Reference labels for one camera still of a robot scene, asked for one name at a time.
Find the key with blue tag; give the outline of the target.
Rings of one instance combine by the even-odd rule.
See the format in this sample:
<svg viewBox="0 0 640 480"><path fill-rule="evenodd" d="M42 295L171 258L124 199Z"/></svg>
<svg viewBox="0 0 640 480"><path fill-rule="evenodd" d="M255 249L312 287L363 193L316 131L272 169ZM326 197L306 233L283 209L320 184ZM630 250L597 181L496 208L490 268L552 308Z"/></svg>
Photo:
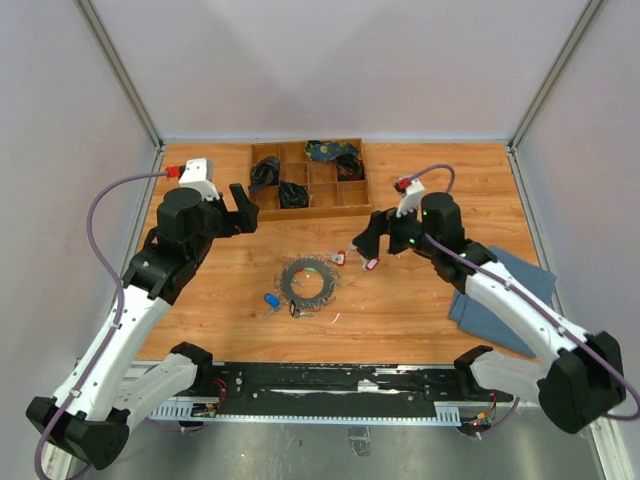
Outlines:
<svg viewBox="0 0 640 480"><path fill-rule="evenodd" d="M281 310L281 300L275 294L265 293L263 299L269 307L264 319L268 319L271 315Z"/></svg>

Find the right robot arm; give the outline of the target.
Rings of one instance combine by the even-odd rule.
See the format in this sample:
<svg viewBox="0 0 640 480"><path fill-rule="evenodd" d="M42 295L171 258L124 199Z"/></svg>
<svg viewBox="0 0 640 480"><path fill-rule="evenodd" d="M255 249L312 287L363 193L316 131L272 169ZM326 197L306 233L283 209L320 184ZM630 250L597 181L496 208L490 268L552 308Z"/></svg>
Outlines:
<svg viewBox="0 0 640 480"><path fill-rule="evenodd" d="M482 244L466 237L458 204L444 192L429 193L418 209L375 211L352 244L367 260L379 256L388 236L391 254L411 250L431 261L438 276L477 301L533 351L534 360L478 346L454 363L455 392L474 400L487 390L536 403L560 430L574 434L608 417L639 392L624 377L618 341L591 334L526 289Z"/></svg>

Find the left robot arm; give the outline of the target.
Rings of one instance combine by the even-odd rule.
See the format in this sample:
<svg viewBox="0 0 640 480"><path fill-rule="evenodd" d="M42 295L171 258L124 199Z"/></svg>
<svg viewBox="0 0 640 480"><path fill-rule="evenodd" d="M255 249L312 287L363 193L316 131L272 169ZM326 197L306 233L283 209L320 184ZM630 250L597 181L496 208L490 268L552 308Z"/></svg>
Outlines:
<svg viewBox="0 0 640 480"><path fill-rule="evenodd" d="M253 233L259 208L239 184L236 210L192 186L165 194L143 248L116 277L116 301L105 323L51 397L31 400L26 416L51 444L97 470L111 465L130 433L170 397L200 396L214 385L213 356L187 342L140 378L122 380L142 344L194 278L216 238Z"/></svg>

